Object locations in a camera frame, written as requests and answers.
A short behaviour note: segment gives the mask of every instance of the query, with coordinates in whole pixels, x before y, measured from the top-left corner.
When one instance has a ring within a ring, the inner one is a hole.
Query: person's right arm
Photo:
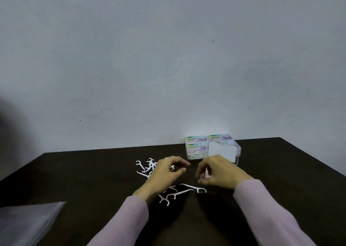
[[[212,176],[205,178],[205,169]],[[261,181],[220,155],[204,159],[196,178],[202,185],[232,188],[257,242],[261,246],[312,246],[315,243],[299,228],[296,219],[269,194]]]

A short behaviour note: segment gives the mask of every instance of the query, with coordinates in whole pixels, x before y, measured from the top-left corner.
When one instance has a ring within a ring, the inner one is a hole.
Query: wall
[[[0,0],[2,177],[43,152],[220,132],[346,174],[345,15],[346,0]]]

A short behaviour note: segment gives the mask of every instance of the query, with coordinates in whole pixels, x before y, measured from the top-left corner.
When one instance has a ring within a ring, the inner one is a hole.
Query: colorful label
[[[211,140],[223,140],[223,139],[232,139],[229,134],[216,134],[216,135],[209,135],[209,139]]]
[[[206,150],[207,143],[189,143],[186,144],[188,150]]]
[[[200,142],[200,141],[207,141],[206,136],[192,136],[192,137],[186,137],[186,142],[191,143],[191,142]]]

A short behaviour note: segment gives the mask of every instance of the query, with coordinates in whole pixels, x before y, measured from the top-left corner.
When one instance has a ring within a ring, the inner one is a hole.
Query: dark brown table
[[[237,141],[239,166],[262,180],[317,245],[346,245],[346,177],[281,138]],[[0,207],[67,201],[40,246],[86,245],[145,182],[136,161],[186,158],[185,145],[45,153],[0,182]],[[179,179],[198,186],[197,163]],[[207,187],[153,202],[136,245],[256,245],[232,192]]]

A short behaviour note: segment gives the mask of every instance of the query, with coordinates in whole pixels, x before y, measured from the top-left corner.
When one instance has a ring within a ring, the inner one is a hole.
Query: sleeve
[[[87,246],[132,246],[148,218],[147,203],[137,196],[127,197],[114,217]]]
[[[241,182],[234,191],[257,242],[261,246],[316,246],[291,213],[281,207],[257,179]]]

